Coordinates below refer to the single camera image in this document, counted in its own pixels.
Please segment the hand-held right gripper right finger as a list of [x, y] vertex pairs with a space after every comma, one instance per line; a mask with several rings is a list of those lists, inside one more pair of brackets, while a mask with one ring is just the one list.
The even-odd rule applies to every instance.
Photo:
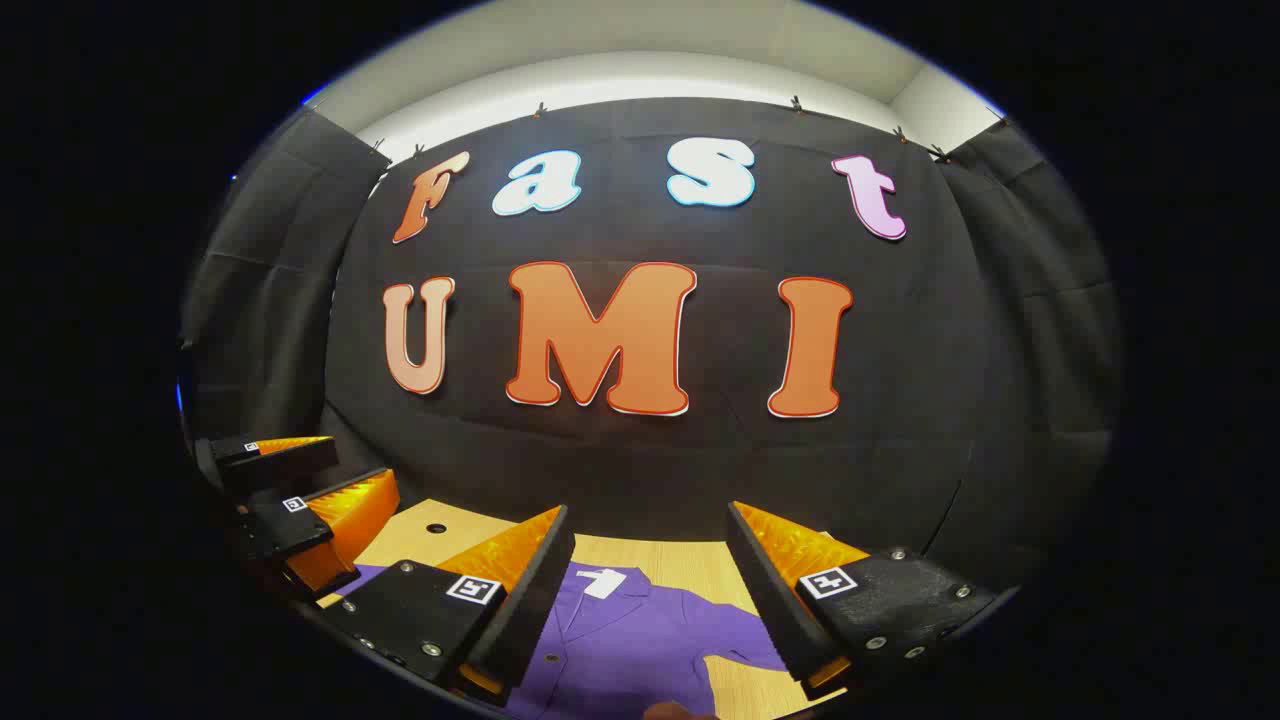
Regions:
[[914, 676], [1002, 605], [1001, 593], [906, 547], [860, 550], [740, 501], [727, 507], [726, 544], [810, 701]]

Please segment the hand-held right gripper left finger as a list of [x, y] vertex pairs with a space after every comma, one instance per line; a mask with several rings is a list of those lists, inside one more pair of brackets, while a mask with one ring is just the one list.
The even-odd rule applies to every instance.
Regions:
[[503, 707], [573, 550], [570, 510], [556, 506], [435, 565], [394, 562], [329, 606], [328, 623], [422, 682]]

